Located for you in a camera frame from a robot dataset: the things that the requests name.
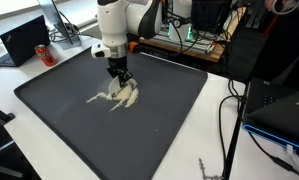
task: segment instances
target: laptop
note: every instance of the laptop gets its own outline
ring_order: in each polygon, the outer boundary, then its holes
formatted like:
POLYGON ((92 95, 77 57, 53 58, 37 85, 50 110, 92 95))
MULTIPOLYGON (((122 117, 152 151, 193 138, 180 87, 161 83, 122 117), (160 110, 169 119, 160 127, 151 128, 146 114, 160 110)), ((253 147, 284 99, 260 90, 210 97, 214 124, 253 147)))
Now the laptop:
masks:
POLYGON ((35 55, 37 45, 50 44, 43 15, 0 35, 0 39, 8 52, 0 57, 0 66, 5 67, 21 66, 35 55))
POLYGON ((299 92, 260 79, 247 92, 243 129, 299 152, 299 92))

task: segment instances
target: white table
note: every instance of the white table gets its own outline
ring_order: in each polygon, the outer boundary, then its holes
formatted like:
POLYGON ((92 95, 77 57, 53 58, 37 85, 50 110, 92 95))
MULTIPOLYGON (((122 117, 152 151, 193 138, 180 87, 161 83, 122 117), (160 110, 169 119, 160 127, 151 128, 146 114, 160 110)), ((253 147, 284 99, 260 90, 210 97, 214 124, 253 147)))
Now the white table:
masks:
MULTIPOLYGON (((99 41, 85 39, 82 47, 63 51, 59 46, 52 44, 49 49, 60 64, 99 41)), ((36 56, 19 68, 0 68, 0 109, 16 115, 5 128, 42 179, 98 179, 93 171, 13 93, 16 87, 49 69, 36 56)), ((200 180, 202 172, 199 158, 205 164, 207 175, 221 175, 223 160, 218 132, 218 107, 221 100, 229 95, 227 83, 227 79, 209 74, 154 179, 200 180)), ((242 83, 235 83, 235 87, 240 94, 245 88, 242 83)), ((222 109, 226 150, 237 118, 236 106, 236 100, 229 99, 222 109)))
MULTIPOLYGON (((261 147, 269 154, 291 164, 286 149, 270 141, 254 136, 261 147)), ((293 155, 293 159, 299 165, 299 158, 293 155)), ((232 164, 231 180, 299 180, 299 176, 284 170, 276 165, 253 142, 249 134, 242 128, 239 132, 234 161, 232 164)))

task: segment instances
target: gray tray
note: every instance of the gray tray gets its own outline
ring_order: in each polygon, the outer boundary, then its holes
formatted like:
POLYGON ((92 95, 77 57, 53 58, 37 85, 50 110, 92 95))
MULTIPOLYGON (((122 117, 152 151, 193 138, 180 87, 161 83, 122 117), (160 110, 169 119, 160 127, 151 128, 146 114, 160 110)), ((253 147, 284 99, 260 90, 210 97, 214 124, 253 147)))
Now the gray tray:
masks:
POLYGON ((90 49, 15 89, 22 100, 101 179, 151 179, 189 113, 207 73, 142 54, 128 55, 138 102, 109 113, 106 59, 90 49))

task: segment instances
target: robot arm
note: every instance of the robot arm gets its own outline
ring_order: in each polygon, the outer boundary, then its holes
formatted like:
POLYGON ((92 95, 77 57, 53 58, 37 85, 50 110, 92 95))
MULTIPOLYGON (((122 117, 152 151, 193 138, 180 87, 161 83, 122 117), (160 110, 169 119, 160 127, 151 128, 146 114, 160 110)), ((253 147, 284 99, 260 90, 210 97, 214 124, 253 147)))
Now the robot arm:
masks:
POLYGON ((154 37, 161 28, 161 8, 160 0, 148 0, 146 5, 125 0, 98 0, 102 42, 92 46, 91 55, 108 58, 107 70, 112 77, 118 76, 121 87, 132 77, 127 69, 126 33, 147 39, 154 37))

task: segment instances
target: computer monitor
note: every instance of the computer monitor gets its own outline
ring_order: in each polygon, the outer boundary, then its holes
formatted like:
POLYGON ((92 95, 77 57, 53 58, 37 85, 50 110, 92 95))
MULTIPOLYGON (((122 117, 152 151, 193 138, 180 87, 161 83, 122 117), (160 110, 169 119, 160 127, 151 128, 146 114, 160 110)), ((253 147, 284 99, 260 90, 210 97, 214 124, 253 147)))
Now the computer monitor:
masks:
POLYGON ((76 46, 81 46, 81 40, 75 33, 69 33, 63 23, 58 9, 53 0, 38 0, 41 9, 46 15, 49 22, 62 34, 64 39, 57 41, 62 49, 69 49, 76 46))

